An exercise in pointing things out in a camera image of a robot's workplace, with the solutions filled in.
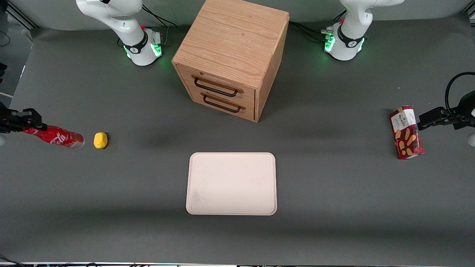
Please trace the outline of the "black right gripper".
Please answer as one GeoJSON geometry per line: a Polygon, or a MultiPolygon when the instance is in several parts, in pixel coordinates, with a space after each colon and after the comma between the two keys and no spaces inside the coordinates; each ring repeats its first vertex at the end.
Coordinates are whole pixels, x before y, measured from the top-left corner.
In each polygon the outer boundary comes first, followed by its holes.
{"type": "Polygon", "coordinates": [[[0,133],[9,134],[10,132],[48,130],[48,125],[41,123],[42,116],[35,109],[23,109],[23,113],[23,117],[26,117],[28,120],[24,129],[19,127],[16,117],[12,115],[12,111],[0,102],[0,133]]]}

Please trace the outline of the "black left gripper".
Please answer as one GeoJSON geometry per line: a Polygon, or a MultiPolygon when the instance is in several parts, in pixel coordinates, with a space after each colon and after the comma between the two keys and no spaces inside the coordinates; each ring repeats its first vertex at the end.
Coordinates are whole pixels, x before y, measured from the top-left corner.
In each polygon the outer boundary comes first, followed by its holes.
{"type": "Polygon", "coordinates": [[[433,126],[445,126],[450,124],[453,124],[454,130],[465,127],[475,127],[475,92],[471,91],[464,95],[455,108],[450,107],[448,98],[449,91],[447,90],[445,92],[445,106],[451,120],[446,118],[445,108],[434,108],[419,116],[420,122],[417,124],[419,131],[433,126]]]}

